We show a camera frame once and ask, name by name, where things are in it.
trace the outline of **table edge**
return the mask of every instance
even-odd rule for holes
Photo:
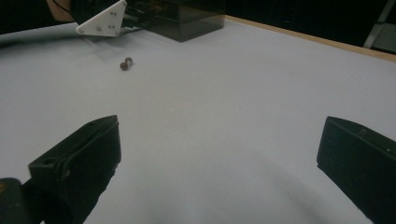
[[[262,24],[262,23],[255,22],[255,21],[248,21],[248,20],[236,18],[236,17],[229,16],[229,15],[225,16],[225,20],[227,20],[227,21],[235,21],[235,22],[246,24],[246,25],[259,27],[259,28],[262,28],[262,29],[275,31],[275,32],[278,32],[278,33],[281,33],[281,34],[285,34],[285,35],[296,36],[296,37],[299,37],[299,38],[302,38],[302,39],[314,41],[314,42],[317,42],[317,43],[320,43],[320,44],[324,44],[324,45],[328,45],[328,46],[331,46],[331,47],[334,47],[334,48],[344,49],[344,50],[356,52],[356,53],[359,53],[359,54],[363,54],[363,55],[367,55],[367,56],[371,56],[371,57],[375,57],[375,58],[379,58],[379,59],[383,59],[383,60],[387,60],[387,61],[391,61],[391,62],[396,62],[396,55],[388,54],[388,53],[377,51],[377,50],[373,50],[373,49],[364,49],[364,48],[361,48],[361,47],[348,45],[348,44],[345,44],[345,43],[341,43],[341,42],[337,42],[337,41],[333,41],[333,40],[329,40],[329,39],[325,39],[325,38],[321,38],[321,37],[317,37],[317,36],[313,36],[313,35],[306,35],[306,34],[294,32],[294,31],[278,28],[278,27],[275,27],[275,26]]]

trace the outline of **small metal nut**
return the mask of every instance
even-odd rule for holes
[[[132,66],[132,64],[134,63],[134,61],[132,60],[132,58],[128,57],[125,59],[125,62],[128,64],[129,67]]]
[[[128,68],[129,68],[128,63],[121,63],[120,68],[122,71],[128,70]]]

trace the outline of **wire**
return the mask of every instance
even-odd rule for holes
[[[55,5],[58,6],[61,10],[69,13],[69,15],[73,17],[72,13],[69,10],[67,10],[66,8],[64,8],[63,6],[61,6],[61,4],[59,4],[56,0],[52,0],[52,2],[55,3]]]

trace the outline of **dark background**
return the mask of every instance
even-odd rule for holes
[[[226,14],[363,46],[386,3],[387,0],[227,0]],[[395,11],[394,8],[389,15],[389,23],[396,23]]]

